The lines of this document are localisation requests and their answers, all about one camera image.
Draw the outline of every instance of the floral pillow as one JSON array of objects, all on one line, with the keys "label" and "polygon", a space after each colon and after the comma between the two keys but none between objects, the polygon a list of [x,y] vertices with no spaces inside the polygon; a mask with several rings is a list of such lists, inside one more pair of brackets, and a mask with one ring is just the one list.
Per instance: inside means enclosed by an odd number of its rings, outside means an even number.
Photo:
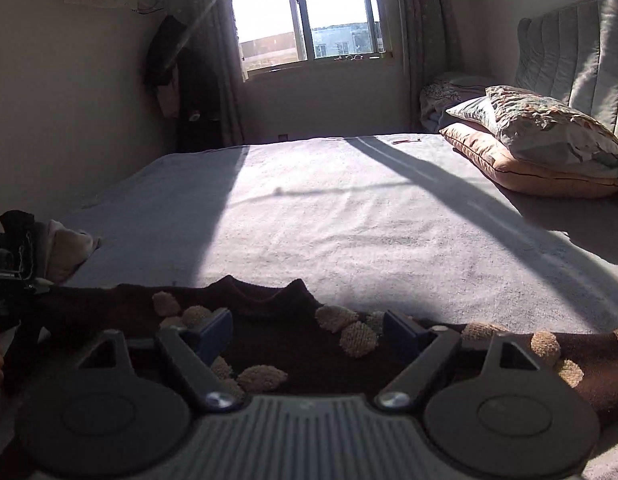
[{"label": "floral pillow", "polygon": [[618,177],[618,139],[596,119],[521,88],[491,86],[486,94],[496,122],[484,126],[515,158],[557,171]]}]

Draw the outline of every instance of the window frame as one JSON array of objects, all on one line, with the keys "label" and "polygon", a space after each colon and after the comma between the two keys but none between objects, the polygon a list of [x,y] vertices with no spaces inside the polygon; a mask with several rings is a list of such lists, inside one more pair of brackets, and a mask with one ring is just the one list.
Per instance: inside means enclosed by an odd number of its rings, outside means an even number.
[{"label": "window frame", "polygon": [[[377,60],[377,59],[393,59],[393,53],[391,51],[391,39],[389,34],[389,26],[387,20],[387,9],[385,0],[376,0],[378,6],[378,19],[380,24],[380,31],[382,33],[383,51],[379,52],[378,38],[375,33],[375,19],[373,15],[371,0],[365,1],[365,13],[367,15],[367,28],[369,29],[369,38],[371,43],[371,50],[364,54],[357,54],[351,49],[348,54],[316,57],[315,45],[313,44],[313,35],[311,33],[311,26],[309,22],[307,0],[289,0],[289,6],[291,8],[292,23],[294,27],[294,36],[296,49],[299,56],[304,56],[305,59],[300,59],[291,63],[282,63],[274,66],[268,66],[263,68],[256,68],[253,70],[243,71],[246,78],[249,79],[252,76],[262,73],[278,72],[279,70],[287,70],[291,68],[298,68],[301,66],[314,66],[315,63],[325,63],[344,60]],[[309,34],[303,34],[302,31],[308,30]]]}]

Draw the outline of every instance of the orange pillow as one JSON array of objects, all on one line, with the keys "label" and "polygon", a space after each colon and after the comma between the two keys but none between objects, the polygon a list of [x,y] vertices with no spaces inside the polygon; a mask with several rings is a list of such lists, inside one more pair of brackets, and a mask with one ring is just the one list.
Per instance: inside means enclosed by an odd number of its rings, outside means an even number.
[{"label": "orange pillow", "polygon": [[516,160],[500,140],[477,123],[454,123],[440,133],[487,177],[512,191],[571,198],[601,198],[618,191],[617,178],[561,173]]}]

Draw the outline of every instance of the black robotic device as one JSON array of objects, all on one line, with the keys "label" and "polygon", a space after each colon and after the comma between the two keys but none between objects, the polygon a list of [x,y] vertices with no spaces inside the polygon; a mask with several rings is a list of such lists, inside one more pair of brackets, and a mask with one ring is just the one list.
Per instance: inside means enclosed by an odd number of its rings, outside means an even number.
[{"label": "black robotic device", "polygon": [[[220,309],[196,330],[152,340],[103,333],[18,414],[16,436],[38,465],[31,478],[566,479],[598,439],[589,404],[514,336],[462,345],[444,326],[390,311],[385,338],[410,364],[372,404],[240,402],[209,369],[232,329]],[[161,362],[169,380],[138,377],[129,351]],[[480,375],[441,386],[459,358],[484,360]]]}]

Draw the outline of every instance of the window sill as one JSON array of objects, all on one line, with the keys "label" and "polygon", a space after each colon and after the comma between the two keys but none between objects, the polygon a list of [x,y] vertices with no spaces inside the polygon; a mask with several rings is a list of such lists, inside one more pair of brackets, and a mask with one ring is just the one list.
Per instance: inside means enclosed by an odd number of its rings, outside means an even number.
[{"label": "window sill", "polygon": [[260,80],[263,77],[273,76],[277,73],[292,73],[300,72],[301,70],[316,70],[316,69],[333,69],[336,67],[351,67],[355,64],[364,64],[368,66],[373,63],[393,63],[392,52],[379,52],[375,54],[350,54],[349,56],[332,56],[322,57],[318,59],[310,59],[304,61],[296,61],[293,63],[285,63],[247,72],[248,78],[246,82]]}]

